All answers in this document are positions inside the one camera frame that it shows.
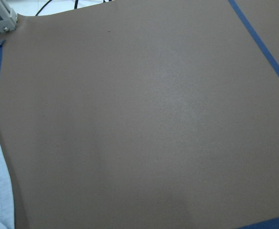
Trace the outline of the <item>aluminium frame post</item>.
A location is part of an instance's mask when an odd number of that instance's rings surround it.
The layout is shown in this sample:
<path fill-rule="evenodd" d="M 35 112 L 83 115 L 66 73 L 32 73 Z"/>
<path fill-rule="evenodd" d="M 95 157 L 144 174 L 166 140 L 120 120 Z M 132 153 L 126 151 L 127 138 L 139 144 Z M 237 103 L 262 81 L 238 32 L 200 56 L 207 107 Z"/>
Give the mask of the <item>aluminium frame post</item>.
<path fill-rule="evenodd" d="M 6 0 L 0 0 L 0 33 L 16 30 L 18 15 Z"/>

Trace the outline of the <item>crossing blue tape strip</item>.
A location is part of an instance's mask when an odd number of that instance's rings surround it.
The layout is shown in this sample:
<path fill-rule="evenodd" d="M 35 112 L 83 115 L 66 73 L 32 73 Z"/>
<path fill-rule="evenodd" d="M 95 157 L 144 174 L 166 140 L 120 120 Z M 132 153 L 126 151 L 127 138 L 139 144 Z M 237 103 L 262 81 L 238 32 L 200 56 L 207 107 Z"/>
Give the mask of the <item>crossing blue tape strip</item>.
<path fill-rule="evenodd" d="M 272 55 L 272 53 L 269 51 L 267 46 L 264 44 L 263 40 L 258 35 L 258 33 L 254 29 L 254 27 L 251 25 L 249 20 L 246 18 L 245 14 L 241 10 L 241 8 L 238 6 L 236 1 L 229 0 L 228 2 L 230 4 L 231 8 L 233 9 L 233 11 L 235 12 L 235 14 L 240 19 L 241 23 L 244 25 L 244 27 L 246 28 L 246 30 L 248 31 L 248 33 L 250 34 L 250 36 L 252 37 L 252 39 L 254 40 L 254 42 L 256 43 L 256 45 L 258 46 L 258 48 L 260 49 L 260 51 L 262 52 L 262 54 L 264 55 L 266 60 L 269 62 L 270 66 L 272 67 L 272 69 L 274 70 L 274 72 L 276 73 L 276 75 L 279 78 L 279 64 L 276 61 L 276 59 L 274 58 L 274 56 Z"/>

